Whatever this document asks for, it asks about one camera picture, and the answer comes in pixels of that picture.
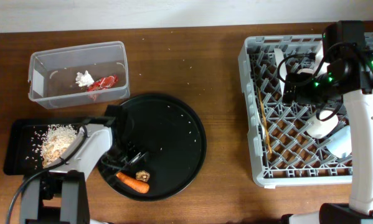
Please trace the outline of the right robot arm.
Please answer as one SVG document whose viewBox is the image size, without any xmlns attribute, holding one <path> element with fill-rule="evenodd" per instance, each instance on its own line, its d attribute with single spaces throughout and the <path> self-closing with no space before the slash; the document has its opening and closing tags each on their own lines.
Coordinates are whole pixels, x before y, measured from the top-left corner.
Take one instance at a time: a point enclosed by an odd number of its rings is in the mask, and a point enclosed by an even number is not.
<svg viewBox="0 0 373 224">
<path fill-rule="evenodd" d="M 351 127 L 352 191 L 348 203 L 324 203 L 318 212 L 283 215 L 283 223 L 373 223 L 373 50 L 366 47 L 362 21 L 339 21 L 322 34 L 323 58 L 313 74 L 277 75 L 283 102 L 315 105 L 329 101 L 346 109 Z"/>
</svg>

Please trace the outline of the small white cup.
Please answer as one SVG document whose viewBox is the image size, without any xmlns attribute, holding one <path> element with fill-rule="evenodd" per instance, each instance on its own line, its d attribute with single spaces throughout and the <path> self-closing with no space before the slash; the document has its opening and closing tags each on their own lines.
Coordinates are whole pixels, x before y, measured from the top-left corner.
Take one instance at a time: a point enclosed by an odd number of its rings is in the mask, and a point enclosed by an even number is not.
<svg viewBox="0 0 373 224">
<path fill-rule="evenodd" d="M 306 129 L 307 134 L 315 139 L 322 139 L 328 135 L 338 125 L 339 119 L 336 115 L 327 121 L 322 121 L 322 119 L 327 118 L 332 113 L 332 111 L 324 110 L 319 114 L 321 120 L 315 115 L 308 119 L 306 122 L 308 124 L 308 128 Z"/>
</svg>

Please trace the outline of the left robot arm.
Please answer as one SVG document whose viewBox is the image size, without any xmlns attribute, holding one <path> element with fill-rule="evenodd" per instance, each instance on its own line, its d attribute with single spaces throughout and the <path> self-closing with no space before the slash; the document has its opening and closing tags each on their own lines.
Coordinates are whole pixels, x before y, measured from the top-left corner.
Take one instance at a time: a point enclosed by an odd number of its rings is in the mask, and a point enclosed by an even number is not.
<svg viewBox="0 0 373 224">
<path fill-rule="evenodd" d="M 94 223 L 86 180 L 97 164 L 123 172 L 148 155 L 131 140 L 135 121 L 120 105 L 109 105 L 103 117 L 82 121 L 77 137 L 47 167 L 25 179 L 20 223 Z"/>
</svg>

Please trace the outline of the white saucer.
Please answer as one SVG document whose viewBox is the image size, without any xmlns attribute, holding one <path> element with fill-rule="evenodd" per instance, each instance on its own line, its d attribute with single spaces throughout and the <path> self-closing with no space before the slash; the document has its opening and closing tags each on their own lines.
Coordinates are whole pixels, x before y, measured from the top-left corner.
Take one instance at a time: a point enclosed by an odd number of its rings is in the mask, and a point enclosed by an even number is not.
<svg viewBox="0 0 373 224">
<path fill-rule="evenodd" d="M 279 72 L 279 75 L 283 79 L 285 79 L 286 75 L 287 75 L 285 62 L 283 62 L 282 65 L 280 65 L 280 63 L 284 60 L 284 54 L 283 54 L 282 50 L 278 49 L 278 48 L 274 49 L 274 54 L 275 54 L 277 71 Z"/>
</svg>

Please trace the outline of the white tissue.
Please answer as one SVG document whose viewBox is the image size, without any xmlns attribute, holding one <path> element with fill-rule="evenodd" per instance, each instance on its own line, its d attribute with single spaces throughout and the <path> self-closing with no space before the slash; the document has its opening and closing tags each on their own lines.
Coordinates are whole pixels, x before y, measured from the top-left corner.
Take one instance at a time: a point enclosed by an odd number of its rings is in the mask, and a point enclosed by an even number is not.
<svg viewBox="0 0 373 224">
<path fill-rule="evenodd" d="M 94 79 L 92 76 L 89 74 L 89 72 L 86 70 L 84 73 L 77 72 L 77 76 L 75 78 L 75 83 L 79 87 L 84 87 L 84 86 L 90 86 L 94 83 Z"/>
</svg>

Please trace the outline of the light blue plastic cup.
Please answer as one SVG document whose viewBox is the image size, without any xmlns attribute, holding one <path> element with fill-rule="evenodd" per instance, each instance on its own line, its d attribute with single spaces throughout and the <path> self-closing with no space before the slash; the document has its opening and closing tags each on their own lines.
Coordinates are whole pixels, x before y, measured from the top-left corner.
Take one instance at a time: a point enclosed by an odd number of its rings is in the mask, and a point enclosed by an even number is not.
<svg viewBox="0 0 373 224">
<path fill-rule="evenodd" d="M 345 126 L 328 138 L 327 150 L 337 158 L 345 158 L 352 152 L 351 127 Z"/>
</svg>

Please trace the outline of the wooden chopstick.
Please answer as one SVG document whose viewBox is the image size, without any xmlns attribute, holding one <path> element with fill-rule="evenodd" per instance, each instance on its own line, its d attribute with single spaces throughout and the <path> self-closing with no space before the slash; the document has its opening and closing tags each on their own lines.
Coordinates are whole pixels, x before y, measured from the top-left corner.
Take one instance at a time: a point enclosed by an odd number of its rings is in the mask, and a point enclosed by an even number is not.
<svg viewBox="0 0 373 224">
<path fill-rule="evenodd" d="M 268 152 L 270 154 L 272 154 L 272 148 L 271 148 L 271 143 L 270 143 L 270 135 L 268 133 L 267 120 L 266 120 L 266 116 L 265 116 L 265 110 L 264 110 L 264 105 L 263 105 L 260 89 L 257 90 L 257 93 L 258 93 L 258 99 L 259 99 L 259 102 L 260 102 L 260 109 L 261 109 L 262 118 L 264 119 L 264 124 L 265 124 L 265 127 L 267 128 L 267 131 L 266 131 L 266 137 L 267 138 L 266 138 L 265 142 L 266 142 L 266 145 L 267 145 L 267 148 L 268 148 Z"/>
</svg>

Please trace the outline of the red snack wrapper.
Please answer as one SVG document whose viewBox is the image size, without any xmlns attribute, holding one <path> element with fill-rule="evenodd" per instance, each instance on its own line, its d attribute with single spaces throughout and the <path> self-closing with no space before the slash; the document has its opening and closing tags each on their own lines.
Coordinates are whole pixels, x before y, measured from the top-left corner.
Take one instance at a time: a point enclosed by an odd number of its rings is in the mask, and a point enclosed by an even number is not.
<svg viewBox="0 0 373 224">
<path fill-rule="evenodd" d="M 88 88 L 87 91 L 99 91 L 107 90 L 113 87 L 118 82 L 118 77 L 116 75 L 110 75 L 108 77 L 103 77 L 95 82 L 93 82 Z"/>
</svg>

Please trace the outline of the peanut shells and rice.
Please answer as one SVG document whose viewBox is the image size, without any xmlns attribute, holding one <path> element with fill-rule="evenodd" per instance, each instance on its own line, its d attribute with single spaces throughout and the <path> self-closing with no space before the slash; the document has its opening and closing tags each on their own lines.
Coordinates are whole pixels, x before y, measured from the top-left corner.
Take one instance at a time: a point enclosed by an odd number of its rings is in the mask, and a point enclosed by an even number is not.
<svg viewBox="0 0 373 224">
<path fill-rule="evenodd" d="M 31 155 L 26 156 L 25 160 L 41 162 L 42 167 L 46 168 L 60 160 L 76 137 L 77 131 L 71 124 L 50 124 L 40 130 L 34 126 L 32 136 L 28 138 L 31 144 Z"/>
</svg>

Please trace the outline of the white plastic fork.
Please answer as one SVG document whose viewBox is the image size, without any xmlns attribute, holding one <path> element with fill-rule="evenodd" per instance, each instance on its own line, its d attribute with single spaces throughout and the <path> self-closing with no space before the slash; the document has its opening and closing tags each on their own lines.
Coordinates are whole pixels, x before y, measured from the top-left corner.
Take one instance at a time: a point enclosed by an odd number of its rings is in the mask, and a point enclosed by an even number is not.
<svg viewBox="0 0 373 224">
<path fill-rule="evenodd" d="M 264 124 L 264 119 L 263 118 L 260 118 L 260 126 L 261 126 L 261 129 L 262 129 L 262 139 L 263 141 L 266 140 L 266 131 L 267 131 L 267 128 L 265 127 L 265 124 Z"/>
</svg>

